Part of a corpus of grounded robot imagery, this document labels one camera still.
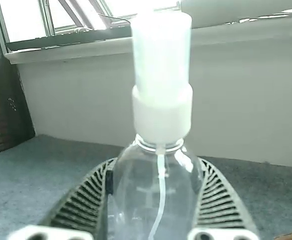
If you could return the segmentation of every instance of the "plastic bottle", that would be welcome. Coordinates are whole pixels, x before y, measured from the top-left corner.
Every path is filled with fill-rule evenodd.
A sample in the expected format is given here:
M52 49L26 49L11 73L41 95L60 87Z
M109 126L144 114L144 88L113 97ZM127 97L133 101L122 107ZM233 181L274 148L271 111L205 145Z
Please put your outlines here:
M114 166L116 240L183 240L191 230L202 172L184 145L191 127L191 18L144 13L132 23L135 141Z

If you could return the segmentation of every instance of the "window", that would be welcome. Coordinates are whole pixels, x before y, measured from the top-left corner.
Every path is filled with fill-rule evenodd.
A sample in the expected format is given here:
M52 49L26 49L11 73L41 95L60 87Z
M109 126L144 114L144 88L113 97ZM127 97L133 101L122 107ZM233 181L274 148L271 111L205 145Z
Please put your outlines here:
M174 9L176 1L156 0L153 8ZM17 42L124 26L128 22L111 17L129 19L137 14L139 3L136 0L0 0L0 13L8 35L6 42Z
M131 36L130 19L140 5L182 11L193 27L292 17L292 0L0 0L4 52L89 43Z

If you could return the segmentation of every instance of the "white wall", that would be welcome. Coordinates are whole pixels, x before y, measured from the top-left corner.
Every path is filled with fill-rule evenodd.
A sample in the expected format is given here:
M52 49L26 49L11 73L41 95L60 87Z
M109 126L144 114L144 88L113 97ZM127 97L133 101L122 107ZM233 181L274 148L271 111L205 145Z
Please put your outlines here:
M37 134L133 139L131 54L18 67ZM292 166L292 38L192 48L190 82L196 154Z

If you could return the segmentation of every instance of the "bottle neck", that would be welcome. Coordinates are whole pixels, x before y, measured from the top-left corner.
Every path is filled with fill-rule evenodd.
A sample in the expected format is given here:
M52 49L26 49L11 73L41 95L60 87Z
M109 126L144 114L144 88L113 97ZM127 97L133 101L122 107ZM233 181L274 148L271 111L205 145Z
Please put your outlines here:
M135 143L138 144L141 148L147 151L151 151L151 152L155 152L157 147L159 147L155 143L145 141L139 134L136 135ZM184 139L181 138L177 140L176 142L160 145L160 147L161 148L164 147L166 152L172 152L172 151L176 151L180 149L183 146L183 144L184 144Z

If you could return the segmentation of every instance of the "window frame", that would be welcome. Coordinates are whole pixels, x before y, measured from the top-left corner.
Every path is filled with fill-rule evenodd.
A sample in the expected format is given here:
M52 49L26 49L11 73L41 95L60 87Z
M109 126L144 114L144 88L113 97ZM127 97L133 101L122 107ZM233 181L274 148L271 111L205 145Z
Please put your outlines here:
M55 28L51 17L49 0L37 0L46 36L14 42L10 42L9 40L8 31L0 7L0 46L2 48L3 53L5 54L11 51L23 50L27 48L44 49L53 46L57 47L70 44L87 43L88 42L87 36L91 36L90 42L131 36L129 22L110 18L114 16L112 15L111 10L107 6L105 0L88 0L88 1L97 11L97 13L110 16L106 17L100 15L100 18L108 28L107 30L94 30L93 24L90 22L89 17L87 17L87 15L81 9L80 5L77 2L79 0L58 0L58 1L62 5L64 10L67 12L67 14L70 16L70 18L73 20L73 22L75 23L74 25ZM168 7L162 10L165 11L168 9L176 10L177 7ZM121 18L131 19L135 15L136 14L127 15Z

